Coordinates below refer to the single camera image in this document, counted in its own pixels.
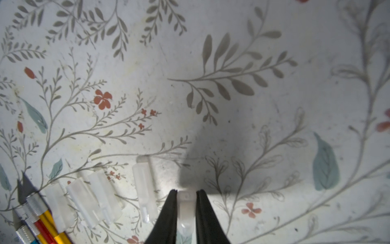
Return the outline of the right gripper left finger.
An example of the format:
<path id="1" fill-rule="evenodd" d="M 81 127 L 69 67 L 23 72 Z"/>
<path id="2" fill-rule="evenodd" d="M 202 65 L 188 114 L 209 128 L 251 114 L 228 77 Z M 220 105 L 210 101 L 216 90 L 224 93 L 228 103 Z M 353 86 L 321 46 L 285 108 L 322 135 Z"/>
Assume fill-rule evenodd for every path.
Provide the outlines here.
<path id="1" fill-rule="evenodd" d="M 177 235 L 177 190 L 171 190 L 160 215 L 144 244 L 176 244 Z"/>

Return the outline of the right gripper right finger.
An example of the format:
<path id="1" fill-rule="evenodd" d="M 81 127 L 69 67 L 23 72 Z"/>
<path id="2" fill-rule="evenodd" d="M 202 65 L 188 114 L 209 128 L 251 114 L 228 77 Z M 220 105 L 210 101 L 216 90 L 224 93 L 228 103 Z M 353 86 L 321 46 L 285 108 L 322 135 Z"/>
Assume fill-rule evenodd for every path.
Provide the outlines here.
<path id="1" fill-rule="evenodd" d="M 197 191 L 197 244 L 230 244 L 204 190 Z"/>

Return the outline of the clear protective cap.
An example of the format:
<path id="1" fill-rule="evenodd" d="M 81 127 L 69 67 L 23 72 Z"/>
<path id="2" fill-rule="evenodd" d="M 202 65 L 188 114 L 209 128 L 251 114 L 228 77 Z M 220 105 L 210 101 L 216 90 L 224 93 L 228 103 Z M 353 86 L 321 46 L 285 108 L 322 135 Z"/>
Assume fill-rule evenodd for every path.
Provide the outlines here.
<path id="1" fill-rule="evenodd" d="M 192 236 L 195 229 L 197 194 L 194 191 L 177 193 L 177 230 L 183 237 Z"/>
<path id="2" fill-rule="evenodd" d="M 69 206 L 69 200 L 59 183 L 54 183 L 45 189 L 47 203 L 59 233 L 68 230 L 76 221 L 76 214 Z"/>
<path id="3" fill-rule="evenodd" d="M 76 179 L 67 186 L 67 191 L 84 217 L 90 229 L 95 228 L 103 220 L 103 213 L 98 201 L 82 179 Z"/>
<path id="4" fill-rule="evenodd" d="M 151 223 L 158 218 L 153 178 L 148 163 L 136 163 L 133 167 L 135 188 L 139 202 L 141 219 Z"/>
<path id="5" fill-rule="evenodd" d="M 103 170 L 88 176 L 106 224 L 114 224 L 122 216 L 122 205 L 115 196 L 114 189 Z"/>

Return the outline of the gold carving knife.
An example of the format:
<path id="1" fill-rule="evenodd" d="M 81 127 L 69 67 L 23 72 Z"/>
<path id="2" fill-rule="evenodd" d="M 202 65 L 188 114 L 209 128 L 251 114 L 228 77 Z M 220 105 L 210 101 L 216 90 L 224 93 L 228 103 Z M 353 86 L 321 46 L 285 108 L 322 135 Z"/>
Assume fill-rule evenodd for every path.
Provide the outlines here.
<path id="1" fill-rule="evenodd" d="M 47 204 L 24 172 L 22 173 L 22 181 L 22 199 L 25 200 L 32 212 L 38 217 L 38 222 L 45 227 L 45 230 L 54 239 L 54 243 L 71 244 L 72 242 L 68 236 L 64 232 L 57 230 Z"/>
<path id="2" fill-rule="evenodd" d="M 22 213 L 21 218 L 26 223 L 32 234 L 39 240 L 40 244 L 48 244 L 46 239 L 43 237 L 43 235 L 40 233 L 39 229 L 35 225 L 35 223 L 37 222 L 36 217 L 32 217 L 31 214 L 24 212 Z"/>

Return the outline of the blue carving knife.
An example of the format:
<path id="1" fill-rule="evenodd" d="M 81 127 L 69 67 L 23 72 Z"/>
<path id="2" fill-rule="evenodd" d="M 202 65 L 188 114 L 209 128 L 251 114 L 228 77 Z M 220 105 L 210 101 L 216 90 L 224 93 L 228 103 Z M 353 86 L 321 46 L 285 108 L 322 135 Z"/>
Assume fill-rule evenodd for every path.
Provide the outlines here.
<path id="1" fill-rule="evenodd" d="M 19 217 L 15 209 L 12 209 L 13 216 L 13 226 L 19 240 L 23 244 L 39 244 L 36 237 L 33 235 L 29 227 L 24 223 L 24 221 Z"/>

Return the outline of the red carving knife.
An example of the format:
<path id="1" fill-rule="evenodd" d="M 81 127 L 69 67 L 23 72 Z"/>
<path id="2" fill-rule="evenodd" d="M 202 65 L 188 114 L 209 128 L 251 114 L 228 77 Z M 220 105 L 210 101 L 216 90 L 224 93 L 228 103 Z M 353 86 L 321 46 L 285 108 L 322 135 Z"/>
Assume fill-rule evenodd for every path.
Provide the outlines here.
<path id="1" fill-rule="evenodd" d="M 39 219 L 35 213 L 32 211 L 31 207 L 27 204 L 27 201 L 23 198 L 23 191 L 22 191 L 22 183 L 20 180 L 17 180 L 17 191 L 18 191 L 18 202 L 20 203 L 22 209 L 27 214 L 31 214 L 32 217 L 36 217 L 37 222 L 35 225 L 39 229 L 40 233 L 43 235 L 43 237 L 46 239 L 48 244 L 57 244 L 54 237 L 50 234 L 46 226 L 43 224 L 41 219 Z"/>

